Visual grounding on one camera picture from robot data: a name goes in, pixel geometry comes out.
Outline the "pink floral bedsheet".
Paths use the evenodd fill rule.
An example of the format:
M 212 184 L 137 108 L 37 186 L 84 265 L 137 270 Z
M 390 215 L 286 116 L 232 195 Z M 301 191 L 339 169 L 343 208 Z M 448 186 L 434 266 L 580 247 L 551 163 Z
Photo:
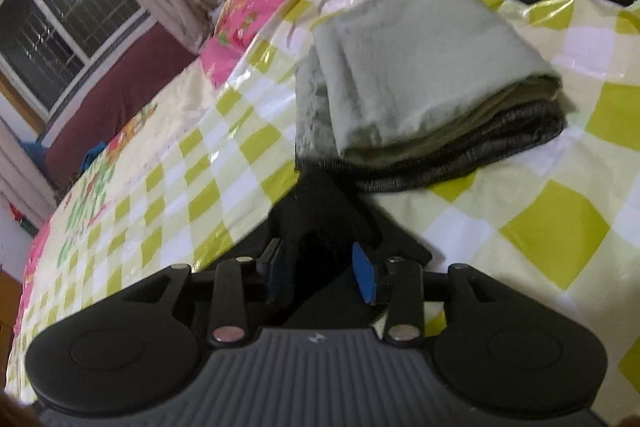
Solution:
M 250 47 L 258 32 L 285 0 L 224 0 L 214 33 L 201 50 L 204 74 L 218 88 Z

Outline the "green checkered bed cover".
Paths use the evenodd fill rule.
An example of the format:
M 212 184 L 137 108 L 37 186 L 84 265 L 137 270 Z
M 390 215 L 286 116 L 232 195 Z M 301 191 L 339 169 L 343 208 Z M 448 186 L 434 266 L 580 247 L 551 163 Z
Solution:
M 294 65 L 312 31 L 362 0 L 286 0 L 229 80 L 193 63 L 126 124 L 32 245 L 6 391 L 47 326 L 142 277 L 203 269 L 296 181 Z M 434 248 L 586 325 L 608 352 L 594 408 L 639 410 L 639 9 L 605 0 L 482 0 L 561 74 L 553 141 L 469 176 L 380 197 Z

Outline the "window with metal grille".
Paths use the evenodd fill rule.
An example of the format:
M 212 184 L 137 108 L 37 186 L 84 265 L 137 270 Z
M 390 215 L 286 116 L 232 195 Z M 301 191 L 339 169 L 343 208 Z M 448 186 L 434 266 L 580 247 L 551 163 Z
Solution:
M 3 116 L 45 132 L 149 21 L 136 0 L 1 0 Z

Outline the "grey folded garment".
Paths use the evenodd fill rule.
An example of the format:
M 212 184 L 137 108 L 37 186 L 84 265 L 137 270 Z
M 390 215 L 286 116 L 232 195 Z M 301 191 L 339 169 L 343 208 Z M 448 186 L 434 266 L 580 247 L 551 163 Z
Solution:
M 560 75 L 478 0 L 364 0 L 312 32 L 296 69 L 300 165 L 385 168 L 423 158 Z

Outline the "maroon window seat cushion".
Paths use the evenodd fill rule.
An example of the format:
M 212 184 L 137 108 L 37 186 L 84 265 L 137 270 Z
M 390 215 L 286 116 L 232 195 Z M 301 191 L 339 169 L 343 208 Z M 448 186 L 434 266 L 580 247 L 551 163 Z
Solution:
M 88 92 L 48 147 L 44 165 L 58 191 L 76 178 L 88 150 L 108 143 L 195 55 L 163 26 L 134 42 Z

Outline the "dark knitted folded garment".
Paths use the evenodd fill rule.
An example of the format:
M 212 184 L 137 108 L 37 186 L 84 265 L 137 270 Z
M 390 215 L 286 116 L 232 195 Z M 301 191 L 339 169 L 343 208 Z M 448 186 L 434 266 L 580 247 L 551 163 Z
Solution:
M 558 101 L 535 101 L 498 113 L 434 153 L 388 167 L 359 167 L 338 159 L 310 159 L 296 154 L 295 169 L 304 176 L 322 173 L 332 181 L 355 185 L 364 193 L 409 191 L 467 176 L 480 167 L 546 144 L 565 126 Z

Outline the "black pants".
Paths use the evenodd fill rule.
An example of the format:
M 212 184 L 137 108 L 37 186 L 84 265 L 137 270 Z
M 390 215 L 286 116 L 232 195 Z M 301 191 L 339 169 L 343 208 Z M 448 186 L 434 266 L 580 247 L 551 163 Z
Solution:
M 375 263 L 398 256 L 427 265 L 431 251 L 369 202 L 350 183 L 322 173 L 301 176 L 239 244 L 222 255 L 259 257 L 270 239 L 283 248 L 274 275 L 276 291 L 258 315 L 259 327 L 350 329 L 367 327 L 385 307 L 367 305 L 352 269 L 358 243 Z

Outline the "wooden desk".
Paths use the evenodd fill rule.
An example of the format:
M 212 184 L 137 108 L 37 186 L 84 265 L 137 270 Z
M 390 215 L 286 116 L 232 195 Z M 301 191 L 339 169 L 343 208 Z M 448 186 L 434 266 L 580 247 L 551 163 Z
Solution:
M 0 271 L 0 374 L 6 383 L 6 366 L 13 341 L 13 327 L 22 295 L 22 284 L 6 271 Z

